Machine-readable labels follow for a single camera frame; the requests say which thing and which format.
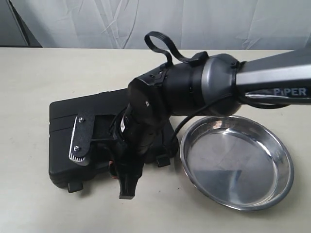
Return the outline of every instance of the black strap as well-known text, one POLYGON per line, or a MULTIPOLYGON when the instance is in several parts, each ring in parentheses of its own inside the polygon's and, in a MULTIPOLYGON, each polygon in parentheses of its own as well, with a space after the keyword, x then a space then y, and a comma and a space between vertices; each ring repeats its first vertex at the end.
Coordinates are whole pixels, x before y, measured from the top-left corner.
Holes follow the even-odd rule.
POLYGON ((195 54, 192 58, 184 57, 183 55, 180 54, 180 52, 178 51, 174 42, 167 35, 165 35, 163 33, 159 33, 159 32, 149 32, 148 34, 145 35, 146 45, 152 51, 164 54, 167 58, 167 66, 173 65, 173 60, 172 60, 171 54, 169 52, 162 50, 162 49, 159 49, 157 46, 155 46, 154 43, 151 41, 151 38, 150 38, 151 36, 153 36, 153 37, 161 40, 162 42, 164 42, 164 44, 170 50, 171 54, 178 61, 185 63, 185 64, 189 64, 192 67, 204 63, 208 58, 208 54, 205 51, 195 54))

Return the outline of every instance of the bowl rim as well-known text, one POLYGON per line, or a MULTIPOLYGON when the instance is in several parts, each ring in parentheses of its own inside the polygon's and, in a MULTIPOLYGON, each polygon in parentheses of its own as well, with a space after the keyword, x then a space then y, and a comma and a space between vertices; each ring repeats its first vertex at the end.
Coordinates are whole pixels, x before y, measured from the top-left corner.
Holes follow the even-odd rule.
POLYGON ((181 139, 181 142, 180 142, 180 160, 181 160, 181 163, 182 163, 182 166, 183 166, 183 169, 186 173, 186 175, 188 176, 188 178, 190 179, 190 181, 192 182, 192 184, 201 192, 203 193, 205 196, 207 196, 208 198, 212 199, 213 201, 223 205, 223 206, 226 206, 226 207, 229 207, 229 208, 232 208, 232 209, 236 209, 236 210, 239 210, 239 211, 255 211, 255 210, 263 210, 263 209, 267 209, 273 205, 276 205, 277 203, 279 203, 281 200, 283 200, 287 194, 289 193, 292 185, 293 185, 293 182, 294 182, 294 165, 293 165, 293 161, 292 161, 292 158, 287 150, 287 148, 285 147, 285 145, 282 143, 282 141, 273 133, 271 132, 269 129, 267 129, 266 127, 264 127, 263 125, 253 121, 253 120, 250 120, 248 118, 245 118, 245 117, 242 117, 242 116, 237 116, 237 115, 232 115, 232 116, 206 116, 206 117, 203 117, 197 121, 195 121, 193 124, 191 124, 187 130, 185 131, 182 139, 181 139), (207 191, 205 191, 201 185, 196 181, 196 179, 194 178, 194 176, 192 175, 192 173, 190 172, 188 166, 187 166, 187 163, 186 163, 186 158, 185 158, 185 154, 184 154, 184 149, 185 149, 185 142, 186 142, 186 139, 187 139, 187 136, 193 132, 196 128, 198 128, 200 125, 202 125, 207 119, 211 120, 213 118, 238 118, 238 119, 242 119, 242 120, 246 120, 252 124, 255 124, 257 126, 260 126, 262 127, 265 131, 267 131, 271 136, 272 138, 277 141, 280 146, 282 147, 282 149, 285 151, 285 154, 286 154, 286 158, 288 160, 288 164, 289 164, 289 178, 287 180, 287 183, 286 183, 286 186, 285 188, 283 189, 283 191, 278 194, 275 198, 269 200, 268 202, 266 202, 265 204, 263 205, 258 205, 258 206, 239 206, 239 205, 235 205, 233 203, 224 203, 224 202, 221 202, 219 200, 217 200, 216 198, 214 198, 212 195, 210 195, 207 191))

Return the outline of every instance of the white table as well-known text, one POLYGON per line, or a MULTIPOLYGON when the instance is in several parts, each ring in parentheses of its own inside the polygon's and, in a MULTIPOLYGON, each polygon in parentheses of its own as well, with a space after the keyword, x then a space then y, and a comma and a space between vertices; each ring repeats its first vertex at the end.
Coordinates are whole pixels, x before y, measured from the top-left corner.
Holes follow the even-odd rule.
MULTIPOLYGON (((284 51, 209 53, 221 52, 253 60, 284 51)), ((196 190, 174 161, 164 168, 145 166, 133 200, 119 200, 118 181, 107 176, 84 183, 84 191, 73 194, 52 184, 49 104, 125 88, 164 61, 163 55, 149 50, 0 49, 1 233, 310 232, 311 108, 307 106, 279 110, 244 106, 238 111, 272 130, 293 158, 293 187, 268 210, 244 213, 213 202, 196 190)), ((172 124, 180 120, 173 117, 172 124)))

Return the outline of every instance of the stainless steel bowl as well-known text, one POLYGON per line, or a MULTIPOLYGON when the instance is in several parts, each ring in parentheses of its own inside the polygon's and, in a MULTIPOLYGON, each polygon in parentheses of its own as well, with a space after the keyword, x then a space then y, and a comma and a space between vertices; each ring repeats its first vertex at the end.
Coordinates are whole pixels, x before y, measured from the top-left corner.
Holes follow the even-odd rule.
POLYGON ((214 201, 243 211, 275 205, 290 191, 294 166, 282 142, 241 116, 205 117, 181 141, 191 182, 214 201))

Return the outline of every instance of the white fabric backdrop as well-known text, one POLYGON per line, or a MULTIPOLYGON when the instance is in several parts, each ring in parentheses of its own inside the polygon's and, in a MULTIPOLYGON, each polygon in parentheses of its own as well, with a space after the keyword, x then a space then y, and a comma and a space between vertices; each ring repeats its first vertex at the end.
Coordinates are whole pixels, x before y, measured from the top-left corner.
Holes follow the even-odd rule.
POLYGON ((149 31, 182 49, 307 46, 310 0, 11 0, 43 47, 147 48, 149 31))

